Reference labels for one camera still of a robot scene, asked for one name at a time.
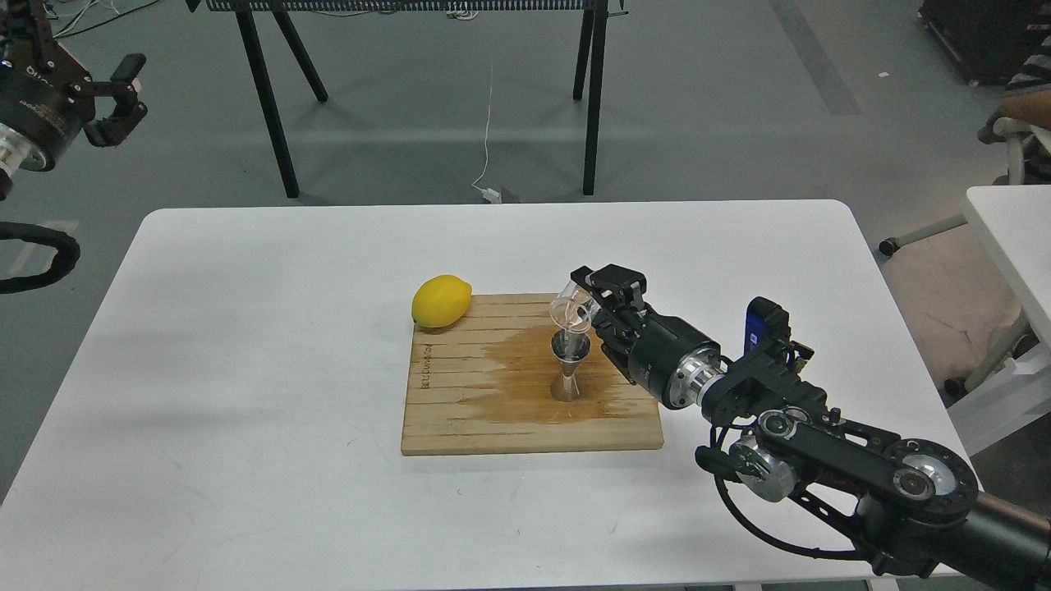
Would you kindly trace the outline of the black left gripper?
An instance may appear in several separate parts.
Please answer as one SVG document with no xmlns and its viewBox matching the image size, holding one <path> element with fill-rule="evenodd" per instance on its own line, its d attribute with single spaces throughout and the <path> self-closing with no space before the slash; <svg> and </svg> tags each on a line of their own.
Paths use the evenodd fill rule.
<svg viewBox="0 0 1051 591">
<path fill-rule="evenodd" d="M 136 77 L 147 57 L 126 55 L 109 80 L 92 81 L 75 57 L 57 57 L 46 1 L 2 1 L 2 171 L 51 171 L 82 131 L 98 149 L 123 143 L 148 113 Z M 78 96 L 69 84 L 78 84 Z M 94 98 L 115 101 L 94 119 Z"/>
</svg>

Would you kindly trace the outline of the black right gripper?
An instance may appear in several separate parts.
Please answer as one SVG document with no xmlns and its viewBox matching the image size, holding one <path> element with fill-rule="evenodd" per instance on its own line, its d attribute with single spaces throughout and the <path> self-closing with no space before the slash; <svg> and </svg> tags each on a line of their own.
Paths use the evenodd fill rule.
<svg viewBox="0 0 1051 591">
<path fill-rule="evenodd" d="M 726 373 L 716 341 L 682 318 L 647 314 L 643 273 L 607 264 L 598 270 L 578 267 L 570 279 L 600 303 L 603 311 L 594 317 L 593 329 L 609 362 L 662 406 L 676 410 L 700 403 L 705 388 Z"/>
</svg>

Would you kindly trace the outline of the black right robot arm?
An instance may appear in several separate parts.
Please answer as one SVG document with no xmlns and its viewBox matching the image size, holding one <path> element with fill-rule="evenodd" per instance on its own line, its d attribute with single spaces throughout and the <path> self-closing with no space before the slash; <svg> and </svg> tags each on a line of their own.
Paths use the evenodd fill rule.
<svg viewBox="0 0 1051 591">
<path fill-rule="evenodd" d="M 609 264 L 579 267 L 568 288 L 631 384 L 668 409 L 699 406 L 709 445 L 695 463 L 714 478 L 733 519 L 780 550 L 815 561 L 864 561 L 875 575 L 919 576 L 939 565 L 998 590 L 1047 590 L 1049 519 L 980 490 L 946 446 L 905 439 L 827 404 L 800 378 L 811 348 L 792 339 L 788 312 L 758 295 L 738 360 L 682 318 L 645 302 L 645 276 Z M 767 534 L 731 500 L 739 483 L 767 502 L 789 500 L 851 542 L 802 547 Z"/>
</svg>

